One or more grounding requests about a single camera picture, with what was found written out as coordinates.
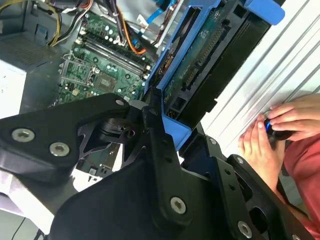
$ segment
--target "screw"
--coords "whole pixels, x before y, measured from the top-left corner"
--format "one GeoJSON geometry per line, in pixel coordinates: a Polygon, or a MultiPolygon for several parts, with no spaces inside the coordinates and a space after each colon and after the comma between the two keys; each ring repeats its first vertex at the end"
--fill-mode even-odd
{"type": "Polygon", "coordinates": [[[238,228],[247,239],[252,238],[252,231],[244,221],[238,221],[238,228]]]}
{"type": "Polygon", "coordinates": [[[158,113],[156,112],[156,110],[154,110],[153,108],[151,108],[150,110],[149,110],[149,112],[150,113],[152,113],[153,115],[158,115],[158,113]]]}
{"type": "Polygon", "coordinates": [[[216,140],[214,140],[213,138],[210,138],[210,142],[211,142],[213,145],[216,145],[216,144],[217,144],[216,140]]]}
{"type": "Polygon", "coordinates": [[[14,140],[20,143],[27,143],[35,138],[35,133],[27,128],[18,128],[11,133],[14,140]]]}
{"type": "Polygon", "coordinates": [[[297,235],[293,234],[293,235],[292,235],[292,239],[293,239],[293,240],[300,240],[300,237],[298,237],[297,235]]]}
{"type": "Polygon", "coordinates": [[[241,158],[241,157],[236,157],[236,160],[238,161],[238,163],[240,163],[240,164],[244,164],[244,161],[243,161],[243,159],[241,158]]]}
{"type": "Polygon", "coordinates": [[[119,104],[120,106],[125,105],[125,103],[124,103],[123,101],[121,101],[121,100],[115,100],[115,102],[116,102],[117,104],[119,104]]]}
{"type": "Polygon", "coordinates": [[[54,142],[49,147],[50,153],[56,157],[67,156],[70,152],[70,148],[63,142],[54,142]]]}
{"type": "Polygon", "coordinates": [[[187,210],[186,204],[181,198],[174,196],[170,200],[171,208],[177,214],[184,214],[187,210]]]}

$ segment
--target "chip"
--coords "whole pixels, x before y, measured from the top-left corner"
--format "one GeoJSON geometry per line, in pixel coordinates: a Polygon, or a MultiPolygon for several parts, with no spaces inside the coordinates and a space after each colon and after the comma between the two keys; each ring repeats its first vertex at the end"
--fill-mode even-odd
{"type": "Polygon", "coordinates": [[[117,83],[117,80],[114,77],[109,76],[105,73],[99,74],[97,79],[99,83],[99,89],[105,92],[112,92],[117,83]]]}

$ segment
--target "black mount arm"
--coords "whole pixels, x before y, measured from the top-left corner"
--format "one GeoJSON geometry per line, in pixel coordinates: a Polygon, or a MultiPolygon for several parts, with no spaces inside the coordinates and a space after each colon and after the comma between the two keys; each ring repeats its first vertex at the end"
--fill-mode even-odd
{"type": "Polygon", "coordinates": [[[44,184],[65,182],[83,156],[123,144],[122,169],[69,198],[49,240],[313,239],[200,125],[180,151],[181,168],[161,97],[150,89],[129,105],[110,93],[0,120],[0,168],[44,184]]]}

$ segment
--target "white surface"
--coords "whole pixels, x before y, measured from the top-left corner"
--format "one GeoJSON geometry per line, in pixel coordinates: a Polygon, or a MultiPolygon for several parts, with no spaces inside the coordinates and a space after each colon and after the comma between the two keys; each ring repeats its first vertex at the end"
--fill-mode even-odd
{"type": "Polygon", "coordinates": [[[26,73],[0,60],[0,119],[19,114],[26,73]]]}
{"type": "Polygon", "coordinates": [[[201,123],[222,152],[238,152],[238,138],[270,106],[319,91],[320,1],[286,0],[284,20],[272,26],[201,123]]]}

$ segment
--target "finger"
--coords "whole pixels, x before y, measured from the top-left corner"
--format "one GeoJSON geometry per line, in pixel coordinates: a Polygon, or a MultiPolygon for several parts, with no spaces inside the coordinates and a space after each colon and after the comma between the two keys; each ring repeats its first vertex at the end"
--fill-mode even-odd
{"type": "Polygon", "coordinates": [[[320,120],[298,120],[277,123],[272,126],[275,131],[319,132],[320,120]]]}
{"type": "Polygon", "coordinates": [[[244,151],[246,154],[251,154],[252,148],[251,148],[251,133],[254,129],[255,124],[251,124],[248,129],[246,130],[244,137],[243,137],[243,145],[244,145],[244,151]]]}
{"type": "Polygon", "coordinates": [[[258,136],[258,121],[255,121],[254,127],[252,129],[251,133],[251,150],[252,152],[256,152],[257,154],[260,154],[259,150],[259,136],[258,136]]]}
{"type": "Polygon", "coordinates": [[[307,101],[287,102],[287,103],[280,105],[276,109],[272,110],[268,114],[268,119],[274,119],[274,118],[276,118],[280,115],[283,115],[293,109],[304,109],[304,108],[309,108],[310,106],[312,106],[312,105],[310,104],[310,102],[307,102],[307,101]]]}
{"type": "Polygon", "coordinates": [[[260,114],[257,118],[258,121],[262,122],[265,120],[265,116],[263,116],[262,114],[260,114]]]}
{"type": "Polygon", "coordinates": [[[244,146],[244,135],[241,135],[238,140],[238,150],[244,155],[245,154],[245,146],[244,146]]]}
{"type": "Polygon", "coordinates": [[[262,121],[258,122],[258,139],[259,139],[259,148],[262,155],[268,154],[272,151],[270,143],[268,141],[267,132],[265,125],[262,121]]]}
{"type": "Polygon", "coordinates": [[[270,120],[270,124],[293,122],[297,120],[320,120],[320,109],[316,108],[294,108],[283,115],[270,120]]]}
{"type": "Polygon", "coordinates": [[[291,137],[289,137],[288,140],[296,142],[296,141],[300,141],[302,139],[312,137],[316,134],[317,133],[310,132],[310,131],[297,131],[291,137]]]}

